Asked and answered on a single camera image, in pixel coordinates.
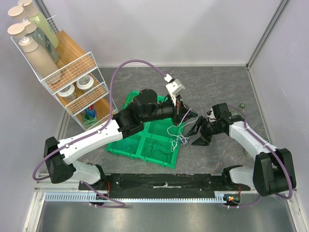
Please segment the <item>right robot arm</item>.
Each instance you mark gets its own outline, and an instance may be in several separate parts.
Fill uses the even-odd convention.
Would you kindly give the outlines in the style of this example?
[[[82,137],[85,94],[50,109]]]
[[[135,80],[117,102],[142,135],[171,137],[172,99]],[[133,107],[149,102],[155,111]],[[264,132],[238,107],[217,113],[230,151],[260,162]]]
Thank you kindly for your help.
[[[233,190],[238,184],[254,188],[262,197],[277,195],[290,199],[296,188],[291,152],[270,144],[249,125],[243,113],[233,115],[227,103],[212,106],[207,116],[199,116],[187,136],[199,134],[192,144],[208,146],[213,136],[225,133],[237,141],[254,159],[254,167],[235,165],[224,168],[222,187]]]

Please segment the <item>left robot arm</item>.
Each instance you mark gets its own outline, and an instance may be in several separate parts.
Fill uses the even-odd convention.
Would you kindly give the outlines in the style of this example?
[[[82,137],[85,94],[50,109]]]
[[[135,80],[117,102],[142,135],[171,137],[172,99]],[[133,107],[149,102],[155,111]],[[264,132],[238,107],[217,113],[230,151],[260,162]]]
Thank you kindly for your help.
[[[50,180],[58,184],[72,179],[87,182],[95,190],[101,190],[106,185],[103,169],[99,165],[79,162],[80,157],[142,131],[145,122],[170,119],[174,125],[180,125],[197,116],[197,112],[187,106],[180,95],[167,95],[167,99],[161,102],[154,90],[144,89],[104,125],[60,141],[48,138],[44,158]]]

